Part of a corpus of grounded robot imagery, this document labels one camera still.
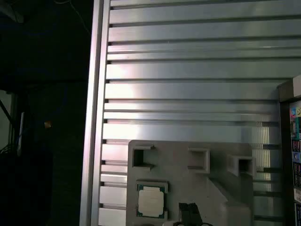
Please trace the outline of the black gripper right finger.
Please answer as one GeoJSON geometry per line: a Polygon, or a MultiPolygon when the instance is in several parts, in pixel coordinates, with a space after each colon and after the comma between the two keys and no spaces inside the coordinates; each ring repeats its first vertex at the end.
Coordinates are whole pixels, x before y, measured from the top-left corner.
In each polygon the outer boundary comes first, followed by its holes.
{"type": "Polygon", "coordinates": [[[188,208],[190,214],[190,219],[188,223],[189,226],[211,226],[210,223],[204,222],[202,220],[196,203],[188,204],[188,208]]]}

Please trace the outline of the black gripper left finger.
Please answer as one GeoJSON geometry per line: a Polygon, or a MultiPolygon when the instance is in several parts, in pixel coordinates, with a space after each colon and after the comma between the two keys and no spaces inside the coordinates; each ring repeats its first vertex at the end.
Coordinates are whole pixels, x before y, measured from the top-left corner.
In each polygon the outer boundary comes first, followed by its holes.
{"type": "Polygon", "coordinates": [[[168,222],[169,226],[188,226],[189,223],[189,210],[188,210],[188,204],[180,202],[178,203],[179,207],[179,214],[178,214],[178,219],[176,220],[171,220],[168,222]]]}

